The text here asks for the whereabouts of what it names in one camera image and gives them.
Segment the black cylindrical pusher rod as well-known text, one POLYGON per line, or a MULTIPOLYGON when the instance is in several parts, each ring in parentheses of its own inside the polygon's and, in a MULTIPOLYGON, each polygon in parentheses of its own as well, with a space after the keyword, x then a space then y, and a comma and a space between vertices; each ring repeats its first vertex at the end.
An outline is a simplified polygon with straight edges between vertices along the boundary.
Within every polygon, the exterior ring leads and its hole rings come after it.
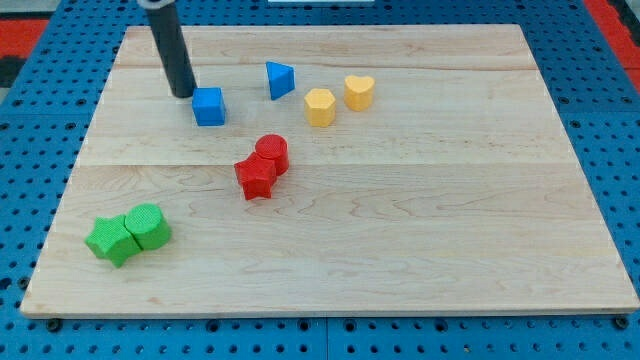
POLYGON ((151 33, 171 90, 176 98, 193 96, 196 80, 174 0, 138 0, 145 11, 151 33))

